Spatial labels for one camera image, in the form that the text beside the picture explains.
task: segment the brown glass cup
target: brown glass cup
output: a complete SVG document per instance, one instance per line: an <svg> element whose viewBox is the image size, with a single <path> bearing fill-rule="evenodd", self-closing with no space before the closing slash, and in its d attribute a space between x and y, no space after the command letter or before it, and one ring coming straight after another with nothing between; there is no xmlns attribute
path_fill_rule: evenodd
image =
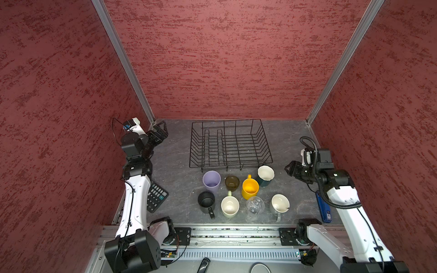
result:
<svg viewBox="0 0 437 273"><path fill-rule="evenodd" d="M240 185L240 180L238 177L231 175L225 179L225 185L227 190L235 191Z"/></svg>

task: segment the phone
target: phone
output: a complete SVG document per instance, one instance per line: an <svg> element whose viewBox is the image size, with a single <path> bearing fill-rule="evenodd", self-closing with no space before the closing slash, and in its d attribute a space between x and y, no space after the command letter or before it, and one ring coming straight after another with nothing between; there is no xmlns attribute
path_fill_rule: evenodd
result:
<svg viewBox="0 0 437 273"><path fill-rule="evenodd" d="M202 262L200 263L199 270L197 270L197 273L205 273L208 266L209 266L210 260L208 258L203 258Z"/></svg>
<svg viewBox="0 0 437 273"><path fill-rule="evenodd" d="M331 208L327 203L325 203L325 201L323 201L319 191L316 191L316 199L317 204L319 204L320 216L322 217L322 221L324 223L330 223L332 221Z"/></svg>

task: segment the white mug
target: white mug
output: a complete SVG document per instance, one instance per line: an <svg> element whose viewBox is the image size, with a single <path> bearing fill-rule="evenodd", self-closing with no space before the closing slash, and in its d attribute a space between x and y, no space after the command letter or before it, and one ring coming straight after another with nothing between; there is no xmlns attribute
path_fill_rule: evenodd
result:
<svg viewBox="0 0 437 273"><path fill-rule="evenodd" d="M276 222L281 220L281 215L288 211L290 202L282 194L276 194L270 202L270 211L277 216Z"/></svg>
<svg viewBox="0 0 437 273"><path fill-rule="evenodd" d="M240 209L240 203L237 198L232 196L232 192L228 191L228 196L222 200L222 213L226 218L232 218L237 215Z"/></svg>

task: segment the mug handle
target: mug handle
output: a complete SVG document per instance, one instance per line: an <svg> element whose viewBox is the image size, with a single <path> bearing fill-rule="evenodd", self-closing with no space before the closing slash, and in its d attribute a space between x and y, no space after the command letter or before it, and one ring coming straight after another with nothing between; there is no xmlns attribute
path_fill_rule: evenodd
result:
<svg viewBox="0 0 437 273"><path fill-rule="evenodd" d="M211 219L214 220L215 219L215 215L214 215L214 212L212 211L212 207L208 208L208 212L209 212L209 216L211 216Z"/></svg>

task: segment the clear glass cup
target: clear glass cup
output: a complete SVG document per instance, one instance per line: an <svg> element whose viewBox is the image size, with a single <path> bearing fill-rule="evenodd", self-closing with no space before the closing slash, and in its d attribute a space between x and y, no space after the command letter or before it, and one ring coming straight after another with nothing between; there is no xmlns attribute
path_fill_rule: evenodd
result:
<svg viewBox="0 0 437 273"><path fill-rule="evenodd" d="M250 214L260 214L266 208L264 201L258 196L252 196L246 202L246 208Z"/></svg>

